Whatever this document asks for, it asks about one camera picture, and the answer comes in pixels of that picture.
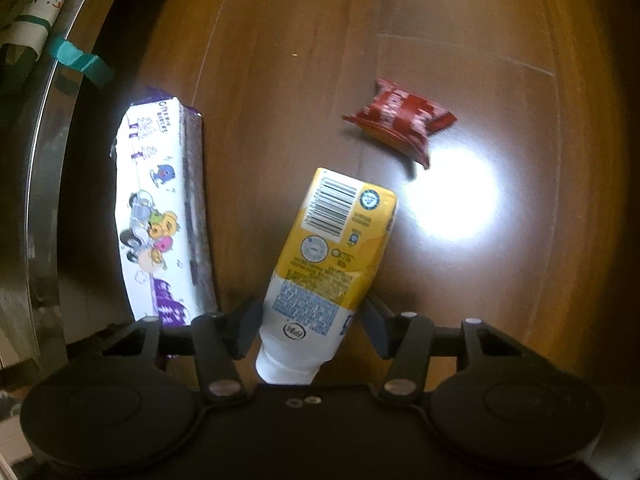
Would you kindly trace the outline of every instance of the blue circular logo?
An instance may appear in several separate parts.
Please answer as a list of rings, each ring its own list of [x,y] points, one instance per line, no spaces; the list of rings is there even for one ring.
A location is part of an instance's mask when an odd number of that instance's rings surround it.
[[[372,189],[367,189],[360,195],[360,205],[367,210],[372,210],[378,207],[380,203],[380,195]]]

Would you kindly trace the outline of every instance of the brown wood surface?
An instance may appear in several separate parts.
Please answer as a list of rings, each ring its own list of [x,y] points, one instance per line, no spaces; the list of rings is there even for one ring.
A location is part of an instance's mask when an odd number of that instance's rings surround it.
[[[324,166],[398,194],[372,286],[391,309],[481,317],[592,381],[628,383],[640,379],[638,3],[128,0],[111,27],[135,45],[97,50],[120,74],[119,107],[151,85],[202,112],[223,309],[263,295]],[[431,170],[341,120],[377,76],[457,115],[433,137]],[[243,370],[255,380],[251,359]],[[319,380],[384,370],[356,325]],[[451,372],[436,361],[429,385]]]

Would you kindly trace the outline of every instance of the white bottle cap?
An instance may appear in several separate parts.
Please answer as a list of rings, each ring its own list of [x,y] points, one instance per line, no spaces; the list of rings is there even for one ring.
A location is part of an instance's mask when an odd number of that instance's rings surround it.
[[[267,353],[264,345],[261,345],[258,357],[255,360],[255,370],[262,380],[269,384],[311,384],[319,368],[315,370],[294,370],[276,361]]]

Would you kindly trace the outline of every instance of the yellow bear cartoon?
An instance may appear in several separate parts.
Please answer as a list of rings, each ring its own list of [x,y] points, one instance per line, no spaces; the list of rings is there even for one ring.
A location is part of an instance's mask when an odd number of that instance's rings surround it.
[[[152,215],[149,236],[157,240],[163,236],[173,236],[180,230],[178,216],[173,211],[165,211],[162,215]]]

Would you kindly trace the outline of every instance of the small red packet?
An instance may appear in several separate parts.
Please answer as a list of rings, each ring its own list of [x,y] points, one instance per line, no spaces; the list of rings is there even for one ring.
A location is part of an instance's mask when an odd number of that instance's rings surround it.
[[[378,79],[376,85],[378,94],[369,106],[342,118],[428,169],[428,137],[449,128],[457,120],[455,115],[387,79]]]

